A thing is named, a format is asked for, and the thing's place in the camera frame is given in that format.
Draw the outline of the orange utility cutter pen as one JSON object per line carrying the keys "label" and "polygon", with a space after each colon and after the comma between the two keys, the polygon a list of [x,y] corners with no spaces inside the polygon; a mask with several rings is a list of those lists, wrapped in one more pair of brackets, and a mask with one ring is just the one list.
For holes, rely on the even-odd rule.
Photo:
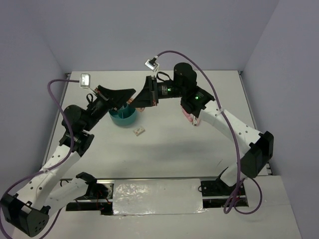
{"label": "orange utility cutter pen", "polygon": [[141,107],[136,107],[136,106],[134,106],[133,101],[134,101],[133,98],[130,98],[130,99],[127,101],[127,104],[128,104],[131,108],[136,109],[136,110],[139,111],[139,112],[143,112],[143,111],[145,110],[145,108],[141,108]]}

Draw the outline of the white eraser box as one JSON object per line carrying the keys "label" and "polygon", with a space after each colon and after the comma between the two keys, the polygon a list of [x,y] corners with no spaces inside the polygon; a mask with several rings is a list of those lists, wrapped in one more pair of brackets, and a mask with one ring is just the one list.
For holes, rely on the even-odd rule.
{"label": "white eraser box", "polygon": [[134,134],[135,134],[136,136],[139,136],[139,135],[142,134],[143,132],[145,132],[145,129],[144,129],[142,126],[137,127],[136,129],[134,129]]}

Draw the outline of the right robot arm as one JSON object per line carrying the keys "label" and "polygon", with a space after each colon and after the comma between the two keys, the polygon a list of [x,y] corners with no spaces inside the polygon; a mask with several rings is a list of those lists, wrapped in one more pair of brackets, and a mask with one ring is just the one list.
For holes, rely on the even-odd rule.
{"label": "right robot arm", "polygon": [[178,63],[173,79],[158,82],[147,76],[143,89],[131,102],[134,108],[156,106],[160,99],[179,98],[182,108],[235,143],[237,162],[218,176],[217,191],[228,195],[234,185],[255,178],[273,156],[274,136],[261,133],[240,121],[217,102],[217,98],[197,85],[197,73],[188,63]]}

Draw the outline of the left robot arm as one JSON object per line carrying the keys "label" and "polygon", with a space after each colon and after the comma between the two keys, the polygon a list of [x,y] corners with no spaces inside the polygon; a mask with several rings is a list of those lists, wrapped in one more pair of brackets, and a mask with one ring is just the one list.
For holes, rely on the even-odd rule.
{"label": "left robot arm", "polygon": [[94,135],[89,131],[110,110],[120,109],[135,93],[135,89],[110,90],[98,86],[86,98],[86,109],[70,105],[62,112],[65,133],[54,153],[39,173],[15,194],[5,193],[0,206],[5,220],[28,235],[42,232],[51,215],[79,197],[91,199],[108,190],[97,179],[85,172],[77,174],[60,188],[56,184],[77,163],[90,147]]}

